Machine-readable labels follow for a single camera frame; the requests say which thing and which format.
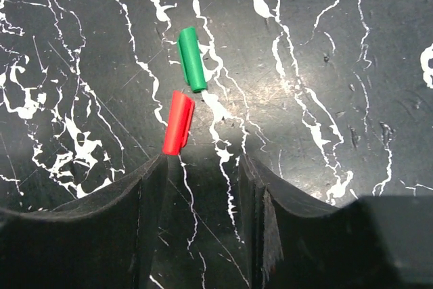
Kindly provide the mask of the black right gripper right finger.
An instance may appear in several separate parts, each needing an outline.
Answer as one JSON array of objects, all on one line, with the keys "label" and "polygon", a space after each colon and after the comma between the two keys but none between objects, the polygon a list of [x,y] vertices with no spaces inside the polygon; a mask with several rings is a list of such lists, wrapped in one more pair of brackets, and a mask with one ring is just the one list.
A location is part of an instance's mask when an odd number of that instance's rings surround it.
[{"label": "black right gripper right finger", "polygon": [[239,163],[251,288],[431,288],[432,198],[363,196],[342,208]]}]

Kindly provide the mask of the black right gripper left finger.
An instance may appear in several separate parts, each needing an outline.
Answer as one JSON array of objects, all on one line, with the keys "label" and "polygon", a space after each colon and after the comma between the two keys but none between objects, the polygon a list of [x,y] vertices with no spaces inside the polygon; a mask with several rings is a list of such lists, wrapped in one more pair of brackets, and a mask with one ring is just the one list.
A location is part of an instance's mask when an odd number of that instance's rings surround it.
[{"label": "black right gripper left finger", "polygon": [[2,288],[145,288],[168,174],[164,154],[51,211],[1,210]]}]

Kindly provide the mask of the red pen cap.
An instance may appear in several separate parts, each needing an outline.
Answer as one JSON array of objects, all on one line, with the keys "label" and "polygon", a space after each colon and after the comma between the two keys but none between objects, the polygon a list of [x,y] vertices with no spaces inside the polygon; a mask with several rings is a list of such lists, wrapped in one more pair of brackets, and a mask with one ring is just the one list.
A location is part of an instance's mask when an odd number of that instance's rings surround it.
[{"label": "red pen cap", "polygon": [[195,102],[180,91],[173,91],[168,126],[162,152],[176,156],[187,144]]}]

